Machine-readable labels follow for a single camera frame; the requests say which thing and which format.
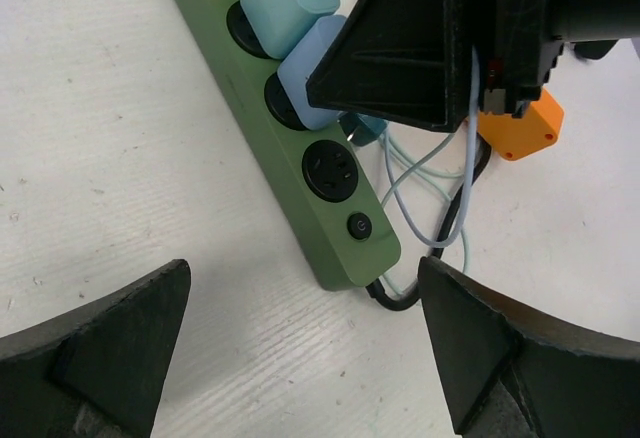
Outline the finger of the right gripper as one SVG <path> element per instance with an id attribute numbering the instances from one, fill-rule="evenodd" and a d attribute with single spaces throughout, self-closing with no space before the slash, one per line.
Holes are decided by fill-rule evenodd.
<path id="1" fill-rule="evenodd" d="M 468 115 L 468 0 L 357 0 L 311 78 L 312 105 L 431 132 Z"/>

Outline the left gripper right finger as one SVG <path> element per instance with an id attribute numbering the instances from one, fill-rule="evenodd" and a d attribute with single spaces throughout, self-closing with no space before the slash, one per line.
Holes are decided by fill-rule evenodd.
<path id="1" fill-rule="evenodd" d="M 455 434 L 636 437 L 639 345 L 421 260 L 419 291 Z"/>

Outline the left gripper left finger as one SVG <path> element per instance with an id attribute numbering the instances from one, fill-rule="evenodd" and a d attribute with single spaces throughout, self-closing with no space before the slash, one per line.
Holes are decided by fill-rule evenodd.
<path id="1" fill-rule="evenodd" d="M 173 260 L 3 337 L 2 436 L 150 436 L 190 286 L 188 263 Z"/>

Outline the green power strip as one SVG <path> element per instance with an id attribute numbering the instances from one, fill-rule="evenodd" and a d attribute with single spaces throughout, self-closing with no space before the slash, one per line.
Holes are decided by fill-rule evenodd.
<path id="1" fill-rule="evenodd" d="M 174 1 L 319 285 L 365 287 L 388 271 L 400 242 L 340 126 L 294 130 L 271 113 L 278 63 L 232 37 L 240 0 Z"/>

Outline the orange power strip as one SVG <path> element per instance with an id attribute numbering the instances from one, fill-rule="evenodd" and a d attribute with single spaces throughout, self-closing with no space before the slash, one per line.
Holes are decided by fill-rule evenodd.
<path id="1" fill-rule="evenodd" d="M 543 88 L 521 118 L 480 113 L 478 133 L 503 159 L 515 161 L 555 144 L 563 121 L 563 108 Z"/>

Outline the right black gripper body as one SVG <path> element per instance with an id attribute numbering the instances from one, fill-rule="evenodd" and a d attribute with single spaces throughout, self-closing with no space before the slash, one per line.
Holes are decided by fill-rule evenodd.
<path id="1" fill-rule="evenodd" d="M 471 0 L 480 108 L 519 117 L 539 100 L 568 43 L 639 34 L 639 0 Z"/>

